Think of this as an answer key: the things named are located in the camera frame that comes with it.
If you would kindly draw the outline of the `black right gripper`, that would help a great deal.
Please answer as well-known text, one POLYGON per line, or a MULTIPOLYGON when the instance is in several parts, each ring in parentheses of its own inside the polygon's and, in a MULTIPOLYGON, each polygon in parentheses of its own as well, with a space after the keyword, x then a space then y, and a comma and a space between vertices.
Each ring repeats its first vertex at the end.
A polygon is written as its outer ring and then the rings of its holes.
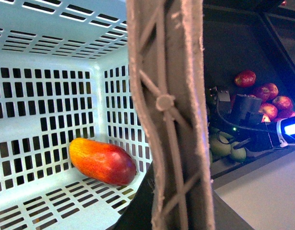
POLYGON ((245 148, 250 158, 278 150, 276 126, 262 122, 261 103, 260 98, 246 94, 238 94, 232 101, 228 90, 209 88, 210 133, 224 136, 230 145, 239 142, 234 149, 245 148))

